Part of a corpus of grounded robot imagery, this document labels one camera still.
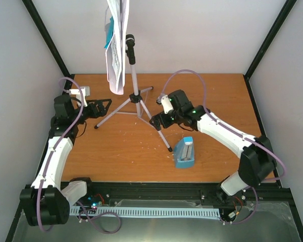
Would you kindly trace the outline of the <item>white perforated music stand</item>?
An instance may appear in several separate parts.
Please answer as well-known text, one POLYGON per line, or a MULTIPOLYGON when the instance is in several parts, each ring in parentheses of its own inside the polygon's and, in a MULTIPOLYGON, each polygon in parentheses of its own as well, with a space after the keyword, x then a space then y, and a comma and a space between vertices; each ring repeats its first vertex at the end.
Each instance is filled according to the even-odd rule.
POLYGON ((131 80, 133 84, 133 93, 129 95, 128 99, 124 101, 119 107, 117 107, 114 111, 112 111, 106 118, 104 118, 102 121, 100 121, 97 125, 94 126, 95 129, 98 129, 102 124, 104 124, 107 120, 109 120, 112 116, 114 116, 117 113, 121 113, 121 109, 127 105, 128 103, 134 103, 136 106, 136 112, 133 114, 136 115, 140 120, 144 120, 142 118, 142 114, 145 112, 149 118, 152 117, 150 111, 147 108, 147 105, 145 104, 142 93, 147 93, 149 90, 153 89, 153 86, 150 86, 145 89, 141 89, 138 87, 138 80, 137 80, 137 72, 135 68, 136 59, 135 59, 135 52, 134 52, 134 46, 135 46, 135 38, 132 34, 126 34, 125 38, 125 57, 126 60, 129 61, 130 70, 131 70, 131 80))

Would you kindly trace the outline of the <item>blue metronome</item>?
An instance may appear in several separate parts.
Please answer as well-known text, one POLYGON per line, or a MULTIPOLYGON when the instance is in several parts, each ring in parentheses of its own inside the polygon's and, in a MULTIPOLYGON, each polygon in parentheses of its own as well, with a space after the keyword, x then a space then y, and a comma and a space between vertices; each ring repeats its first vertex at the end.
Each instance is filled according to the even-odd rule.
POLYGON ((191 168, 194 166, 194 141, 191 136, 183 137, 175 146, 174 163, 176 168, 191 168))

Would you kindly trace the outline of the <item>blue sheet music page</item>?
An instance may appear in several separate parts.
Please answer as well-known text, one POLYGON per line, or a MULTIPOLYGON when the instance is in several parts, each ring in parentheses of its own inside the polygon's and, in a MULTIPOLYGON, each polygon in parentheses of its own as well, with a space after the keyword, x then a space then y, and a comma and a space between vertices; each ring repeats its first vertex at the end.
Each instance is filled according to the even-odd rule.
POLYGON ((114 34, 114 18, 110 17, 110 21, 105 25, 106 43, 104 48, 107 49, 114 34))

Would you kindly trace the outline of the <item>white sheet music page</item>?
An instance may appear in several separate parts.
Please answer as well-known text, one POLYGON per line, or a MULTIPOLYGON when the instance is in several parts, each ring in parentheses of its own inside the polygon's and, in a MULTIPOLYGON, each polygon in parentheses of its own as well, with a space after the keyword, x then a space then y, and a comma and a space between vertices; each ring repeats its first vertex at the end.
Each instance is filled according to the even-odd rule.
POLYGON ((109 89, 117 95, 124 94, 125 86, 125 38, 129 19, 130 1, 107 1, 105 25, 114 18, 114 34, 105 49, 107 81, 109 89))

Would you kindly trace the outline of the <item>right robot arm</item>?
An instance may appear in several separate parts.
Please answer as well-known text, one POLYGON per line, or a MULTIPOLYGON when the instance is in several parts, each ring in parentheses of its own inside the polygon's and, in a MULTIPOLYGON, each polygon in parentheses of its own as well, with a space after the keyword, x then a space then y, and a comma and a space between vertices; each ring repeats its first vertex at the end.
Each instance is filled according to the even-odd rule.
POLYGON ((149 121, 156 130, 173 124, 190 127, 217 140, 239 158, 238 170, 220 183, 220 191, 226 195, 233 196, 249 187, 256 188, 276 168, 277 157, 266 136, 243 133, 204 106, 193 106, 183 90, 162 94, 157 104, 163 107, 163 111, 149 121))

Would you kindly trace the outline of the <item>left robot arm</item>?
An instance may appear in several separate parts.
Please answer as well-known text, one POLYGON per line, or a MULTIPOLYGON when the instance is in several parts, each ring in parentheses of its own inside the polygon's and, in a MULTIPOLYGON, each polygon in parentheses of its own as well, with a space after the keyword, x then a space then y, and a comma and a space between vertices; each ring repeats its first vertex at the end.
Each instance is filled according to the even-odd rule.
POLYGON ((88 177, 75 178, 62 189, 61 178, 66 160, 75 144, 78 125, 89 118, 105 116, 111 99, 89 100, 82 107, 73 106, 79 98, 60 95, 54 99, 55 115, 50 121, 48 146, 40 171, 30 187, 20 193, 20 204, 30 226, 65 224, 70 208, 78 201, 91 202, 95 190, 88 186, 88 177))

